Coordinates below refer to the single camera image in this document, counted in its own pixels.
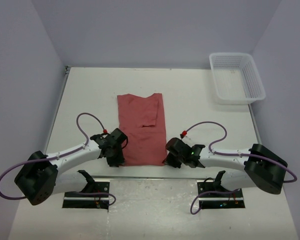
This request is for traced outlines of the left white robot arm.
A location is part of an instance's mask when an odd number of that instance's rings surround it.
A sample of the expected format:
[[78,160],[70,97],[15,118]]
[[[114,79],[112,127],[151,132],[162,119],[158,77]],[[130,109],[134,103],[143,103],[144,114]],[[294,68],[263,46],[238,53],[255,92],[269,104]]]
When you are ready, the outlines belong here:
[[111,133],[96,134],[83,144],[65,151],[33,153],[14,179],[26,199],[33,205],[43,203],[51,195],[71,193],[75,196],[100,198],[94,178],[86,170],[67,171],[83,163],[105,158],[110,167],[124,164],[123,149],[128,137],[118,128]]

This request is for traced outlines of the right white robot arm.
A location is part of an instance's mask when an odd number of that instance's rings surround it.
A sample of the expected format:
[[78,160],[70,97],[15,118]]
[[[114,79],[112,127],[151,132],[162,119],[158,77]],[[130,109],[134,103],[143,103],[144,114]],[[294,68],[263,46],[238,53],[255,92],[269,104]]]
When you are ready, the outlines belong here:
[[257,187],[278,195],[281,193],[288,164],[261,144],[242,150],[228,150],[225,155],[217,154],[217,149],[209,149],[203,144],[189,146],[174,137],[165,146],[168,151],[165,163],[174,168],[182,164],[190,168],[219,167],[211,191],[223,197],[230,191]]

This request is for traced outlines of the red t shirt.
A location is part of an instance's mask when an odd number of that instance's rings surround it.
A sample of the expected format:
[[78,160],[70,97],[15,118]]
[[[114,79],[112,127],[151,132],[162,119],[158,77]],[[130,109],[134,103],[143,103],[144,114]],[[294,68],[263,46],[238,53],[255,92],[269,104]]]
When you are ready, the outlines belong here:
[[124,165],[163,166],[167,157],[163,95],[117,96],[119,129],[128,137]]

